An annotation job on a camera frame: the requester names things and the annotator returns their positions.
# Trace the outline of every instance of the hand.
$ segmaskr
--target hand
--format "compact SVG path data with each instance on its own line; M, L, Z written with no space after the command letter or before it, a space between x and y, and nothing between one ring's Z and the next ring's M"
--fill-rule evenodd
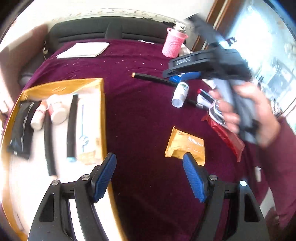
M236 85L233 88L240 96L254 101L256 114L259 121L257 141L262 148L268 147L277 137L280 131L280 124L272 113L270 102L265 95L254 84L246 82L243 85ZM219 110L222 112L226 125L233 133L239 132L240 117L233 113L233 107L226 101L221 100L217 90L209 91L209 94L219 99Z

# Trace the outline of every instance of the wooden door frame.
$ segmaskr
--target wooden door frame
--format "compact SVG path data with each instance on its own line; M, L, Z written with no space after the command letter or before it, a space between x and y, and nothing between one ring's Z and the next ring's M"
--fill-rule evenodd
M246 0L215 0L206 22L225 38L229 37L228 34L245 2ZM205 39L199 35L192 51L202 50L205 47L205 42Z

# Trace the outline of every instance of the white wall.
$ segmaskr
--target white wall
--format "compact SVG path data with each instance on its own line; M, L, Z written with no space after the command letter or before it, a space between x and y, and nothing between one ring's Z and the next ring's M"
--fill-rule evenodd
M200 13L208 16L214 0L35 0L15 21L6 34L0 49L35 26L67 14L83 13L91 9L123 8L161 14L183 20Z

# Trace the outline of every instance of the blue gripper pad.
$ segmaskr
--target blue gripper pad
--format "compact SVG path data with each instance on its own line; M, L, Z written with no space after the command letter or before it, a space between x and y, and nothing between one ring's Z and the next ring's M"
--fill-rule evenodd
M103 163L92 177L91 186L94 189L94 203L104 196L107 186L115 171L116 163L116 155L111 152L108 153Z
M209 195L208 173L203 166L196 163L191 153L183 156L183 168L190 183L193 194L200 202L204 202Z

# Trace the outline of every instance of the finger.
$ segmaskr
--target finger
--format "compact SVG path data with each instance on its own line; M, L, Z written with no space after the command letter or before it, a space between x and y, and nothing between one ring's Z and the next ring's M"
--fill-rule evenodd
M225 113L233 112L233 106L224 100L216 101L216 107L221 112L225 112Z
M226 126L227 126L228 130L230 130L231 132L233 132L235 134L239 133L239 127L236 124L226 122Z
M230 122L233 124L238 125L240 123L240 117L238 114L235 113L222 113L224 120L226 122Z
M209 95L212 96L214 99L222 99L218 90L210 90Z
M253 100L256 104L260 104L266 101L266 97L260 91L260 89L250 82L246 82L242 85L236 85L233 88L241 97L249 98Z

